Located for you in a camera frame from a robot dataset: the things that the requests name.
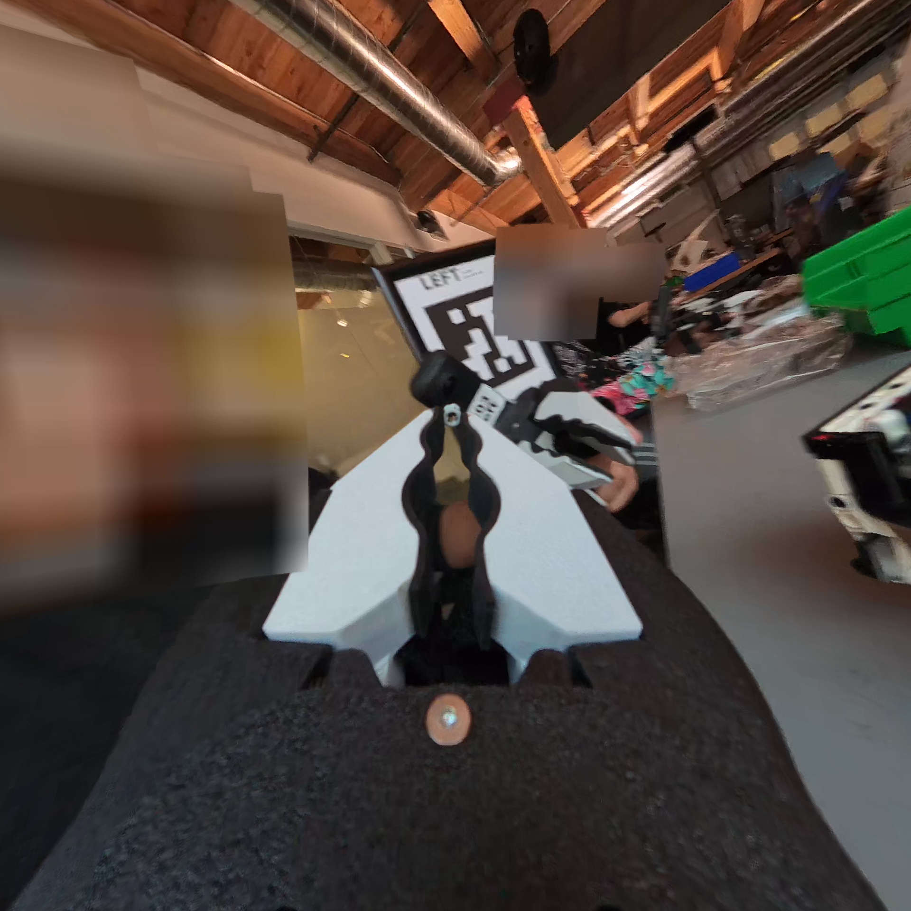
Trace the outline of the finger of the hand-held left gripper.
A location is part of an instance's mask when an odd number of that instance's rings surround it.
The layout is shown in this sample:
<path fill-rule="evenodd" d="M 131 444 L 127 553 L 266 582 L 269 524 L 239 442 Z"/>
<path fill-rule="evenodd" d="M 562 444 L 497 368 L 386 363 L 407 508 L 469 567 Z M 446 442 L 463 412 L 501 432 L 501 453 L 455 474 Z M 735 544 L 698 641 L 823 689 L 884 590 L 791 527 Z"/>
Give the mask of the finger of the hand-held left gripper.
<path fill-rule="evenodd" d="M 633 457 L 639 445 L 635 429 L 586 392 L 544 394 L 534 423 L 553 438 L 554 450 L 562 455 Z"/>
<path fill-rule="evenodd" d="M 613 481 L 611 472 L 588 463 L 583 450 L 607 454 L 619 446 L 618 433 L 591 427 L 537 430 L 530 439 L 530 456 L 573 490 L 595 490 Z"/>

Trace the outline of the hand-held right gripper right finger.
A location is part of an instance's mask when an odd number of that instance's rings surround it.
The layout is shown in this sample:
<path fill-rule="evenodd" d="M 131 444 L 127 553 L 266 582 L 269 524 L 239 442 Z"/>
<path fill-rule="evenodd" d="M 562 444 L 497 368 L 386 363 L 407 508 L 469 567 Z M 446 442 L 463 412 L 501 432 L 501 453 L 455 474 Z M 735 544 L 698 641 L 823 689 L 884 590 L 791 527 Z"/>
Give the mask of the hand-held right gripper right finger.
<path fill-rule="evenodd" d="M 464 421 L 499 498 L 480 544 L 495 601 L 491 638 L 507 654 L 510 681 L 541 651 L 637 641 L 643 623 L 574 491 L 495 427 Z"/>

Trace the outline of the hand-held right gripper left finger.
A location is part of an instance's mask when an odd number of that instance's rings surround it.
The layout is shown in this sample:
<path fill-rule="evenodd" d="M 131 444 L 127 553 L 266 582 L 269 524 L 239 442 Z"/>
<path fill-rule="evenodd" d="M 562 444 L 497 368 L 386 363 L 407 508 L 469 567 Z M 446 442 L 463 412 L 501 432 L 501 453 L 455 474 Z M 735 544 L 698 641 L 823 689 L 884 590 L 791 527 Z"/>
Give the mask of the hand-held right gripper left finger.
<path fill-rule="evenodd" d="M 333 486 L 306 568 L 263 624 L 268 640 L 360 651 L 382 685 L 404 683 L 396 655 L 416 635 L 410 590 L 427 570 L 444 439 L 441 410 L 425 411 Z"/>

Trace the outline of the white and black lego car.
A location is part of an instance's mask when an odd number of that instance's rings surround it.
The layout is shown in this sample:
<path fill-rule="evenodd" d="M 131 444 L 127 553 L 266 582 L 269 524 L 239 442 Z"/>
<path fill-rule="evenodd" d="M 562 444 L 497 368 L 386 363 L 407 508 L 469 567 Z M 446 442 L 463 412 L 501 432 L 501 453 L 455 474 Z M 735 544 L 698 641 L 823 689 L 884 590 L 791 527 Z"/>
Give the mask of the white and black lego car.
<path fill-rule="evenodd" d="M 910 584 L 910 368 L 893 373 L 803 436 L 826 502 L 855 543 L 853 567 Z"/>

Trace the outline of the person's left hand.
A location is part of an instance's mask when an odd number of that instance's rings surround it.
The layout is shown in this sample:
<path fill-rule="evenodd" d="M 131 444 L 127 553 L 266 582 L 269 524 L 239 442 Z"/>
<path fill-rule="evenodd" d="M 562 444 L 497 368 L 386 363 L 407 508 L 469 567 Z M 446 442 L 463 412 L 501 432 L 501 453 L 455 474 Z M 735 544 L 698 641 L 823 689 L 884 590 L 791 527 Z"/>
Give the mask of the person's left hand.
<path fill-rule="evenodd" d="M 636 466 L 613 460 L 609 454 L 603 452 L 596 452 L 588 463 L 611 477 L 608 483 L 590 491 L 589 494 L 611 514 L 616 515 L 629 507 L 640 487 Z"/>

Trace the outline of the black and white marker poster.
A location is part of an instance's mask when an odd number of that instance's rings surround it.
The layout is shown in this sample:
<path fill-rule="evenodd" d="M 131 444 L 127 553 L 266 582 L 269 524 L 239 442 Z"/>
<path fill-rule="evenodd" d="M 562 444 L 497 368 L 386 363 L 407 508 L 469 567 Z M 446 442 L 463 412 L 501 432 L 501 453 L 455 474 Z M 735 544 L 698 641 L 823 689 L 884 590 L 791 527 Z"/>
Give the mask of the black and white marker poster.
<path fill-rule="evenodd" d="M 495 240 L 372 268 L 418 362 L 444 352 L 508 400 L 560 378 L 545 344 L 497 335 L 493 324 Z"/>

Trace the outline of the clear plastic bags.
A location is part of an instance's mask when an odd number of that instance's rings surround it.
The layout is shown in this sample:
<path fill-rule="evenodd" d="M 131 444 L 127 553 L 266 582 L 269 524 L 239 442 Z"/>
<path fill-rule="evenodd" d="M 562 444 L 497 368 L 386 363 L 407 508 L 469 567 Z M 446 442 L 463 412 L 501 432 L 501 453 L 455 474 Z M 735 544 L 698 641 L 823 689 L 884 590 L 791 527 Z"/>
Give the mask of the clear plastic bags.
<path fill-rule="evenodd" d="M 673 358 L 669 395 L 712 412 L 837 370 L 853 346 L 839 317 L 789 313 L 748 332 Z"/>

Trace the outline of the blue plastic bin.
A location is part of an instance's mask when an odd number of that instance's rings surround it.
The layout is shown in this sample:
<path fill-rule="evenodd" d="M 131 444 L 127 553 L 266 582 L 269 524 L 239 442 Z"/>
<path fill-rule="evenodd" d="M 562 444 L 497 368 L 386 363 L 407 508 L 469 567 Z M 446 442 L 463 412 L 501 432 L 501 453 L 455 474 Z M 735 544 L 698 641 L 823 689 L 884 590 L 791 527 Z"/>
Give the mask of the blue plastic bin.
<path fill-rule="evenodd" d="M 715 282 L 727 279 L 728 276 L 739 270 L 743 265 L 742 257 L 738 252 L 730 251 L 723 255 L 701 264 L 700 267 L 689 274 L 683 282 L 686 293 L 701 291 Z"/>

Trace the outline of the green plastic bin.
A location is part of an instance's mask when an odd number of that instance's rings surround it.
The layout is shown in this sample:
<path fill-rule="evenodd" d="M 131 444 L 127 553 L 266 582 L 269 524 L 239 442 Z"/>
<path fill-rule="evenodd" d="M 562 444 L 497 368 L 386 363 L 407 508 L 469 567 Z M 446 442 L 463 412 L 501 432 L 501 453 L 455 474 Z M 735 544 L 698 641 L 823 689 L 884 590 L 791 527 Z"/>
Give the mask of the green plastic bin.
<path fill-rule="evenodd" d="M 910 345 L 910 209 L 806 261 L 803 297 L 854 335 Z"/>

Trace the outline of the round black ceiling speaker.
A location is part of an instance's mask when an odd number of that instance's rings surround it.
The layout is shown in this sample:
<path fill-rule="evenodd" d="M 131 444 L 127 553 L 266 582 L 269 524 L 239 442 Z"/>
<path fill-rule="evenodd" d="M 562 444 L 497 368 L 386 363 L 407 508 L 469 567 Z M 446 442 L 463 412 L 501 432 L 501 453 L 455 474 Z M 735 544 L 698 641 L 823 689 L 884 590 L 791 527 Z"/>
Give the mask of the round black ceiling speaker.
<path fill-rule="evenodd" d="M 549 91 L 558 62 L 551 49 L 548 21 L 540 10 L 529 8 L 518 17 L 512 47 L 517 76 L 528 94 Z"/>

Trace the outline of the dark ceiling panel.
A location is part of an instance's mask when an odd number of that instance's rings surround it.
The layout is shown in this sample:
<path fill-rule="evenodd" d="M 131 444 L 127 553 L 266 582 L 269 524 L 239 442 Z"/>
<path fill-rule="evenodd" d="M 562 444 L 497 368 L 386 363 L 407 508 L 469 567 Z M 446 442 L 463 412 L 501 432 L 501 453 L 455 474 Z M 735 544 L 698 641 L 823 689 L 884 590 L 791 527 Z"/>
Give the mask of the dark ceiling panel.
<path fill-rule="evenodd" d="M 555 150 L 727 6 L 723 1 L 608 1 L 554 53 L 552 82 L 529 93 Z"/>

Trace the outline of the silver ventilation duct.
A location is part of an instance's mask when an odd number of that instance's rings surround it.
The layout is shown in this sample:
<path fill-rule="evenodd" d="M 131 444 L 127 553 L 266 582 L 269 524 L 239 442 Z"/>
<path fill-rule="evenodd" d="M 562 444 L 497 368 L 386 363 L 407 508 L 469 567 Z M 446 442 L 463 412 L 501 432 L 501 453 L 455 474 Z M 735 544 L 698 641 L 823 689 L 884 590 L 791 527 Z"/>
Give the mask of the silver ventilation duct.
<path fill-rule="evenodd" d="M 452 166 L 485 187 L 523 172 L 515 151 L 488 151 L 365 26 L 334 1 L 234 1 Z"/>

